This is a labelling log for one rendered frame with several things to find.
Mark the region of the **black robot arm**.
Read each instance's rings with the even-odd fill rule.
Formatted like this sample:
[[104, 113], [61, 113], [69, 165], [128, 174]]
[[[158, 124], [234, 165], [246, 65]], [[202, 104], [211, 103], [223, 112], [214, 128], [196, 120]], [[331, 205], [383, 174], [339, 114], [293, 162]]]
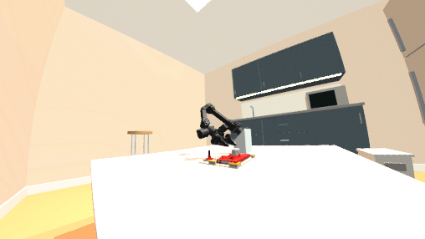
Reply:
[[[226, 130], [230, 130], [231, 132], [237, 133], [238, 135], [240, 135], [243, 132], [243, 129], [241, 128], [241, 124], [239, 122], [226, 118], [224, 115], [216, 111], [215, 107], [210, 103], [205, 104], [203, 107], [201, 107], [200, 113], [201, 113], [201, 124], [200, 124], [201, 129], [197, 129], [196, 131], [198, 139], [203, 139], [208, 137], [209, 135], [211, 135], [211, 133], [214, 130], [216, 130], [219, 134], [224, 133]], [[209, 126], [210, 120], [207, 118], [207, 113], [213, 114], [219, 120], [221, 120], [224, 124], [221, 125], [218, 129], [214, 129], [214, 126]]]

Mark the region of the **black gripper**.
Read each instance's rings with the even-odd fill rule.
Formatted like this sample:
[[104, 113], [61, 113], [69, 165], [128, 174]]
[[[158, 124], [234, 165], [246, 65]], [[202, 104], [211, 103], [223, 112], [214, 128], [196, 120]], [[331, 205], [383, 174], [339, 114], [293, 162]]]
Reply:
[[232, 139], [231, 134], [226, 134], [224, 137], [224, 133], [219, 134], [216, 130], [214, 130], [211, 133], [212, 139], [211, 144], [212, 145], [218, 145], [229, 148], [229, 145], [236, 146], [236, 143]]

